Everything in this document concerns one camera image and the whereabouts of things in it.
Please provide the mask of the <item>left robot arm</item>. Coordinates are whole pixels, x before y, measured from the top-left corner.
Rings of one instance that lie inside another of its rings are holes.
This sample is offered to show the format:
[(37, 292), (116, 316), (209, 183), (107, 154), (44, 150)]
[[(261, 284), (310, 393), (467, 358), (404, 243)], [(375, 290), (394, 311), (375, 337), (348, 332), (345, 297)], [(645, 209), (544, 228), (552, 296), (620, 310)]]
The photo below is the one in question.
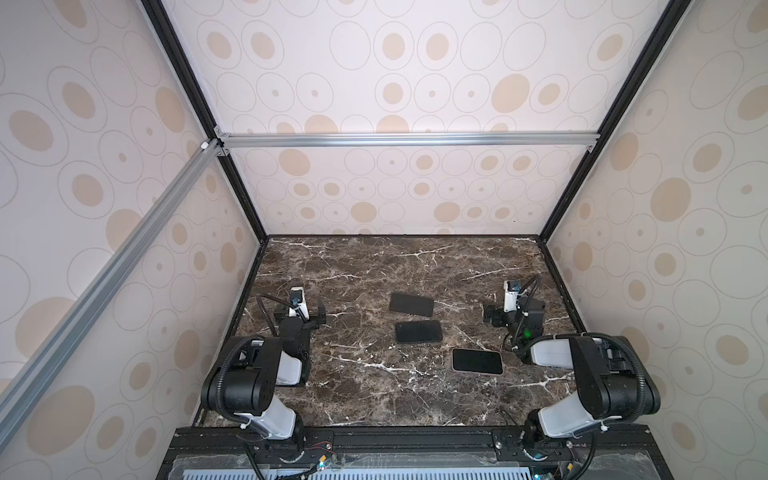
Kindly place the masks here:
[(327, 323), (322, 302), (315, 314), (303, 303), (282, 301), (280, 305), (263, 311), (270, 337), (254, 334), (225, 342), (200, 391), (204, 409), (266, 440), (278, 441), (300, 436), (303, 425), (300, 415), (275, 390), (307, 382), (312, 332)]

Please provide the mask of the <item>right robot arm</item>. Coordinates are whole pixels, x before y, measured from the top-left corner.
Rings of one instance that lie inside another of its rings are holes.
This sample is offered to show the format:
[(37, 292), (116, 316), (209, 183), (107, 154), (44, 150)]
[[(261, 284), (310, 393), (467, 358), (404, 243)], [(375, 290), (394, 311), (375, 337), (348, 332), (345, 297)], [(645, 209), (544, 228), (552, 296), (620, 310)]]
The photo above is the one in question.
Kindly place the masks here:
[(548, 407), (531, 411), (520, 443), (537, 448), (547, 441), (578, 438), (630, 424), (661, 407), (661, 394), (639, 354), (624, 336), (598, 332), (543, 333), (543, 308), (485, 305), (483, 321), (505, 327), (502, 349), (521, 362), (573, 373), (576, 391)]

